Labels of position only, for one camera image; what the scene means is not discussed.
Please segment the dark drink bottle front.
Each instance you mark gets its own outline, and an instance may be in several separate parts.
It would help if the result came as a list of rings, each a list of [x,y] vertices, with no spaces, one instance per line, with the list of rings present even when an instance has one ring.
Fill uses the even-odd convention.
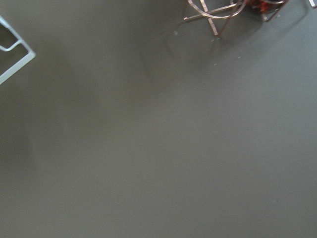
[[[247,5],[252,9],[257,9],[260,14],[270,14],[278,10],[285,0],[248,0]]]

